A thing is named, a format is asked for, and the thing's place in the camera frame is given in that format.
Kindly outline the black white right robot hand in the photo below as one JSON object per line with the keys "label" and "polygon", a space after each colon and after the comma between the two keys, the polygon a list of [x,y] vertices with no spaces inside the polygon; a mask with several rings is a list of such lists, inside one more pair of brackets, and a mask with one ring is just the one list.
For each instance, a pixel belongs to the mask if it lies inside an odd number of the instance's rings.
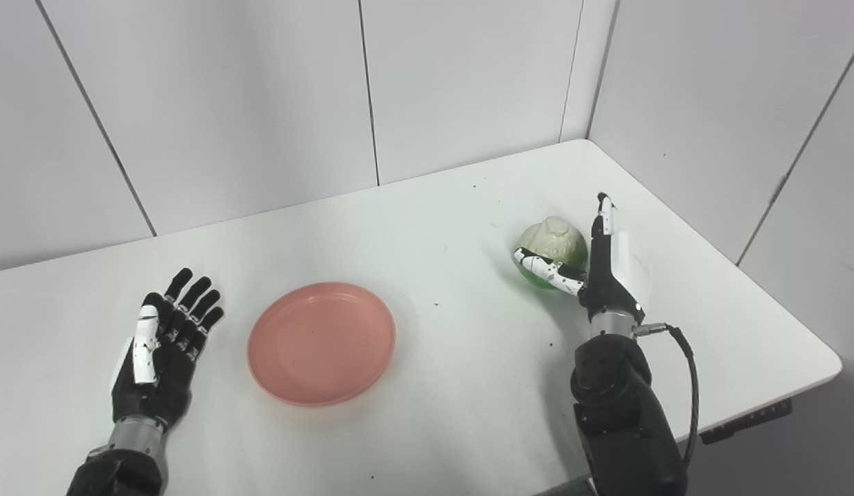
{"label": "black white right robot hand", "polygon": [[625,313],[632,326],[642,324],[649,301],[650,276],[644,261],[631,246],[612,198],[605,192],[592,224],[590,263],[580,270],[559,258],[551,258],[519,246],[513,260],[552,288],[577,296],[590,318],[600,313]]}

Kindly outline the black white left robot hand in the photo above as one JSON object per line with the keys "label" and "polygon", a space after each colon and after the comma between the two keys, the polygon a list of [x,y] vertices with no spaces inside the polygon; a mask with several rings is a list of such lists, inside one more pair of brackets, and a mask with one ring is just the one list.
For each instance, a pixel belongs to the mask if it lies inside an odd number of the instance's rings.
{"label": "black white left robot hand", "polygon": [[171,429],[184,417],[197,363],[225,316],[219,302],[212,280],[188,267],[145,296],[110,393],[113,421],[137,415]]}

